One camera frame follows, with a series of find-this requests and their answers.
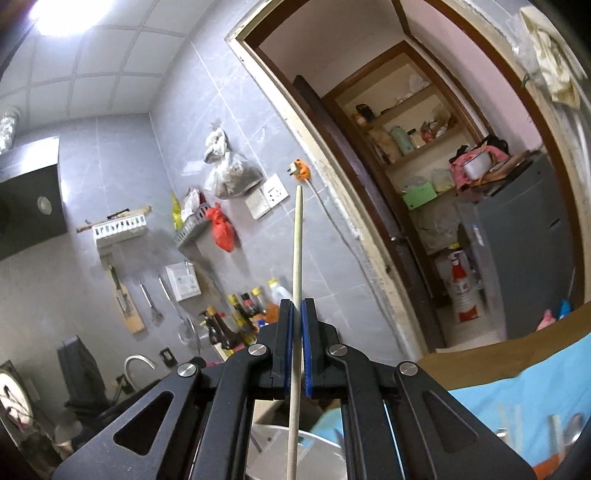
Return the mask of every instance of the silver screw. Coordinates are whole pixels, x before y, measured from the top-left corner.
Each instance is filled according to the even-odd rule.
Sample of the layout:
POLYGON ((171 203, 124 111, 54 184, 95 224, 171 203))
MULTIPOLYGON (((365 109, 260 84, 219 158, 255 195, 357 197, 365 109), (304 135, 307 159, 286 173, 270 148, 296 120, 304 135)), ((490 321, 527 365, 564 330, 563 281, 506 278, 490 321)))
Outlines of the silver screw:
POLYGON ((197 366, 193 364, 182 364, 177 368, 177 373, 181 377, 192 377, 197 372, 197 366))
POLYGON ((407 377, 412 377, 418 373, 418 367, 412 362, 404 362, 400 365, 400 373, 407 377))
POLYGON ((254 345, 251 345, 250 347, 248 347, 248 353, 251 354, 252 356, 265 355, 266 352, 267 352, 267 347, 265 345, 263 345, 262 343, 255 343, 254 345))
POLYGON ((345 345, 341 345, 340 343, 336 343, 329 347, 329 353, 334 356, 343 356, 347 353, 347 347, 345 345))

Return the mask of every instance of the gray refrigerator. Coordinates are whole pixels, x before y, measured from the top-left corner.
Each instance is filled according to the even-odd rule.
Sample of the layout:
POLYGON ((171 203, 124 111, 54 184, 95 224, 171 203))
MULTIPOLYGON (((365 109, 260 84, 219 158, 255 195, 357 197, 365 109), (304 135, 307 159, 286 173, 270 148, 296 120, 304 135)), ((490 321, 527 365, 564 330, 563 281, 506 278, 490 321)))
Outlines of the gray refrigerator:
POLYGON ((507 339, 535 331, 546 309, 558 315, 573 278, 573 239, 558 180, 545 153, 516 174, 457 198, 489 315, 507 339))

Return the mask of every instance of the white cable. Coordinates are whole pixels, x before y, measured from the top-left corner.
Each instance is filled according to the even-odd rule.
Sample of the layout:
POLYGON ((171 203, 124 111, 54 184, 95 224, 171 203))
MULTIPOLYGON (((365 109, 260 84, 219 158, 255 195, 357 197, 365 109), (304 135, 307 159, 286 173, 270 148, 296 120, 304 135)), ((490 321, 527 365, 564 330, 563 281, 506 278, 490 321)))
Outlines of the white cable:
POLYGON ((297 447, 300 433, 301 395, 301 252, 304 195, 301 185, 295 190, 294 264, 293 264, 293 348, 291 354, 290 423, 287 440, 287 480, 296 480, 297 447))
POLYGON ((398 349, 400 350, 400 352, 405 353, 405 349, 403 349, 402 345, 400 344, 400 337, 399 337, 400 333, 390 323, 390 315, 386 314, 386 310, 384 309, 382 302, 379 299, 379 296, 376 293, 371 280, 369 279, 369 275, 367 274, 367 272, 365 271, 365 268, 363 267, 363 262, 359 258, 359 255, 355 252, 355 250, 353 250, 353 247, 349 244, 349 242, 347 241, 347 239, 343 235, 343 232, 340 231, 339 226, 336 224, 335 220, 332 218, 332 215, 329 213, 328 209, 326 208, 326 205, 324 204, 324 202, 320 198, 318 191, 314 188, 314 186, 312 185, 310 180, 306 180, 306 183, 308 184, 308 187, 310 187, 312 189, 312 192, 314 192, 314 196, 318 198, 318 201, 320 202, 320 206, 324 210, 324 214, 328 217, 328 220, 332 224, 333 228, 339 234, 341 241, 345 244, 345 246, 347 247, 347 249, 349 250, 351 255, 353 255, 353 258, 357 262, 359 269, 361 270, 361 273, 363 274, 363 277, 364 277, 365 281, 367 282, 367 285, 369 287, 369 291, 371 292, 372 297, 374 298, 375 304, 378 306, 379 312, 382 314, 382 317, 386 321, 386 325, 388 325, 388 327, 390 328, 390 331, 394 335, 394 339, 396 340, 396 344, 398 346, 398 349))

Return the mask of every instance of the red plastic bag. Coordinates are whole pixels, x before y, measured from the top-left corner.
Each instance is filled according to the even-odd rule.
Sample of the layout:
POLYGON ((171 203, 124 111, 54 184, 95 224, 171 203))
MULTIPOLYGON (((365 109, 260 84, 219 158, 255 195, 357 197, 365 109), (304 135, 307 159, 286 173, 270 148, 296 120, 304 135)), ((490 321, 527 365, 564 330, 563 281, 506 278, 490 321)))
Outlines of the red plastic bag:
POLYGON ((216 245, 226 252, 234 250, 236 232, 228 218, 223 214, 221 205, 216 202, 215 207, 205 210, 205 217, 212 221, 212 236, 216 241, 216 245))

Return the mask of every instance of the red object on shelf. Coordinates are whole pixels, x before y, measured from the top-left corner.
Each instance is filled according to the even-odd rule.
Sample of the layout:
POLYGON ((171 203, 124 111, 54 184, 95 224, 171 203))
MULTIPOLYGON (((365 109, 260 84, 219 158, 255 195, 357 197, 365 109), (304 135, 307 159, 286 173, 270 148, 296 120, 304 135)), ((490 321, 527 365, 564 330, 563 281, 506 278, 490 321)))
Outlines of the red object on shelf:
POLYGON ((216 245, 226 252, 234 250, 236 232, 228 217, 222 212, 219 202, 216 202, 215 207, 205 210, 205 217, 212 221, 212 237, 216 245))
POLYGON ((478 318, 478 307, 473 299, 472 286, 458 256, 452 260, 452 280, 456 290, 456 313, 460 322, 478 318))

